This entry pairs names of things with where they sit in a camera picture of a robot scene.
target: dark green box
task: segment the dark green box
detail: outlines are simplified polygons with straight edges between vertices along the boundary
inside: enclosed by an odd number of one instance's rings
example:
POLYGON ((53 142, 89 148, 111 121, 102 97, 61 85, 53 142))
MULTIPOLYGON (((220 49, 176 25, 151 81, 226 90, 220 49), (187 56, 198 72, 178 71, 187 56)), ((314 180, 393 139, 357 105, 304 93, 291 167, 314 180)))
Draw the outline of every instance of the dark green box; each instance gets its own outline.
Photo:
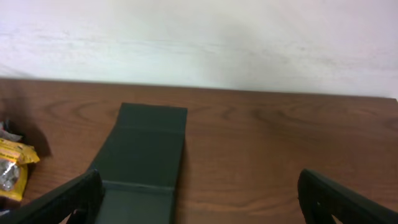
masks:
POLYGON ((106 189, 97 223, 170 223, 187 109, 123 103, 90 169, 106 189))

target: yellow package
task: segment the yellow package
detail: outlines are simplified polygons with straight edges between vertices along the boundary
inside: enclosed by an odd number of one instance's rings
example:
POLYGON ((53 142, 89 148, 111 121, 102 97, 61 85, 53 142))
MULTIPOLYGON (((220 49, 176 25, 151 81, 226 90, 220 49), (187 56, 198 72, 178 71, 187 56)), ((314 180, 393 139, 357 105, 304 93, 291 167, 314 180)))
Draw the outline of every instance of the yellow package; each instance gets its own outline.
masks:
POLYGON ((0 197, 21 201, 27 182, 27 164, 39 161, 33 146, 0 138, 0 197))

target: wood grain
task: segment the wood grain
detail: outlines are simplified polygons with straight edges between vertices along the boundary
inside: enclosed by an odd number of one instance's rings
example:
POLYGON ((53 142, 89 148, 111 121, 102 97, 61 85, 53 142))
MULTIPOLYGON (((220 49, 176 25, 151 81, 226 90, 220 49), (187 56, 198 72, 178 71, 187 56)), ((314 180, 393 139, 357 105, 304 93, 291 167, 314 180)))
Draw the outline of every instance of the wood grain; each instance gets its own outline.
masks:
POLYGON ((0 94, 42 156, 23 203, 83 173, 130 102, 188 108, 177 223, 304 223, 303 168, 398 210, 394 99, 26 80, 0 94))

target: plastic wrapper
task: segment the plastic wrapper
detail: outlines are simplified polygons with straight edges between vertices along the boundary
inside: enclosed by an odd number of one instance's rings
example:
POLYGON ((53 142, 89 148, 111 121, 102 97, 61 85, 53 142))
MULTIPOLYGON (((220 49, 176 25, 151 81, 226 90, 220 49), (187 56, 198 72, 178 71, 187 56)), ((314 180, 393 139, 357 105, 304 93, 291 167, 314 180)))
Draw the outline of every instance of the plastic wrapper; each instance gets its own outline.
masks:
POLYGON ((0 138, 0 197, 21 201, 27 182, 27 164, 39 160, 32 146, 0 138))
POLYGON ((0 122, 0 138, 7 139, 10 141, 18 142, 22 139, 22 136, 17 134, 12 134, 8 132, 5 128, 5 123, 3 121, 0 122))

